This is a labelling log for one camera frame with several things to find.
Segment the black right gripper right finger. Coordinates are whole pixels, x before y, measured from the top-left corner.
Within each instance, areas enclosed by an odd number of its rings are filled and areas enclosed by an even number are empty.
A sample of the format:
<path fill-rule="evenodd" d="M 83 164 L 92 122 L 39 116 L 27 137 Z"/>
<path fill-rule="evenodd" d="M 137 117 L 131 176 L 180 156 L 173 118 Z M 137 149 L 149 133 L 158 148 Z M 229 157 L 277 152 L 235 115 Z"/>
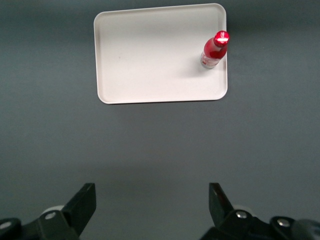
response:
<path fill-rule="evenodd" d="M 209 184 L 208 205 L 214 226 L 202 240 L 299 240 L 297 221 L 274 216 L 266 223 L 247 210 L 234 208 L 219 183 Z"/>

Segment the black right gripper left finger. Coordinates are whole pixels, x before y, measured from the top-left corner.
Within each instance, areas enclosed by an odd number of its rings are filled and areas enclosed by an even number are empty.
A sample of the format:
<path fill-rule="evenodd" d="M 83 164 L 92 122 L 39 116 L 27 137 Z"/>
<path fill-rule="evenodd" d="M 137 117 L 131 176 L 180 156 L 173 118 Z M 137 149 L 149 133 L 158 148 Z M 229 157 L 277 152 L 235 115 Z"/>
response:
<path fill-rule="evenodd" d="M 15 217 L 0 220 L 2 240 L 79 240 L 96 210 L 96 186 L 86 183 L 65 204 L 46 209 L 38 218 L 22 224 Z"/>

